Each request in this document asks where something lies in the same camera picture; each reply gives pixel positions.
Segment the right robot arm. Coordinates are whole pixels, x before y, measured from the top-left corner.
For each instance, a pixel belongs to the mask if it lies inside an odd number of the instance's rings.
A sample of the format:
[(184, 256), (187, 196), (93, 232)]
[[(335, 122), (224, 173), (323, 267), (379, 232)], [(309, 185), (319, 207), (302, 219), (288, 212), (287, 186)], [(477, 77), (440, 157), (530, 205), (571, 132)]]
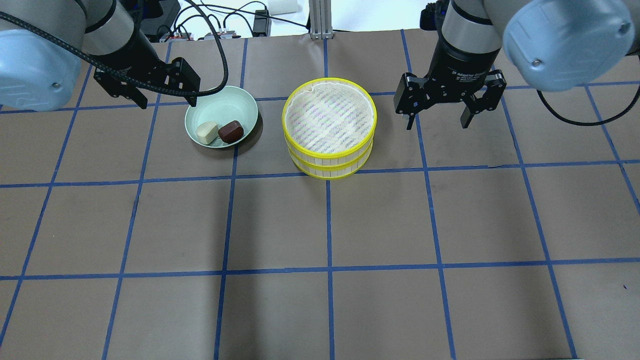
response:
[(636, 93), (618, 114), (588, 123), (565, 118), (544, 98), (638, 57), (637, 0), (437, 0), (421, 11), (419, 27), (437, 32), (438, 41), (426, 75), (406, 72), (398, 82), (394, 110), (408, 130), (416, 114), (437, 104), (464, 103), (464, 129), (477, 114), (494, 111), (507, 87), (502, 71), (492, 69), (500, 52), (563, 123), (606, 125), (639, 100)]

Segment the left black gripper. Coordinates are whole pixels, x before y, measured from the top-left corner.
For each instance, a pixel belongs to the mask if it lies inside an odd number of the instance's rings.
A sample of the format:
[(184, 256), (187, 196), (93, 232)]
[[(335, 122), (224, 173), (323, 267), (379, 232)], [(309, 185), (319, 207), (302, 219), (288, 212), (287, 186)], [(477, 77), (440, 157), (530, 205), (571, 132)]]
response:
[[(200, 90), (201, 78), (188, 61), (176, 57), (165, 63), (144, 34), (132, 35), (121, 49), (96, 55), (99, 62), (146, 85), (194, 93)], [(113, 98), (124, 97), (140, 109), (147, 108), (147, 97), (134, 84), (123, 82), (109, 73), (95, 69), (93, 79)]]

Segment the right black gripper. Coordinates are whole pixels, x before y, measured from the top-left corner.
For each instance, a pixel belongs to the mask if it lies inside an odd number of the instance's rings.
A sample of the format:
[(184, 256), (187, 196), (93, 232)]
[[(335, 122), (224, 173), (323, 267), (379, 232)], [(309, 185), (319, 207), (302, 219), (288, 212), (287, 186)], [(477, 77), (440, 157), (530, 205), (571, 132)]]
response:
[(398, 82), (393, 106), (396, 114), (406, 116), (406, 130), (414, 127), (416, 114), (438, 104), (464, 103), (462, 129), (480, 112), (496, 110), (506, 89), (502, 71), (492, 70), (498, 54), (469, 53), (439, 38), (426, 75), (407, 71)]

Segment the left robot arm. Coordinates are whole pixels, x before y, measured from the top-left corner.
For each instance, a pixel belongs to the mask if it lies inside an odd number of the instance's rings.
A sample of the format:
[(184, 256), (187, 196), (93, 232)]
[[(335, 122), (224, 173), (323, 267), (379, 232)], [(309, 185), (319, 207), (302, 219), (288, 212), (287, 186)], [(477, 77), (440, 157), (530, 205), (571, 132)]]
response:
[[(165, 63), (121, 0), (3, 0), (2, 13), (64, 41), (108, 68), (155, 88), (197, 92), (201, 79), (182, 58)], [(0, 100), (48, 112), (73, 98), (82, 60), (34, 32), (1, 20)]]

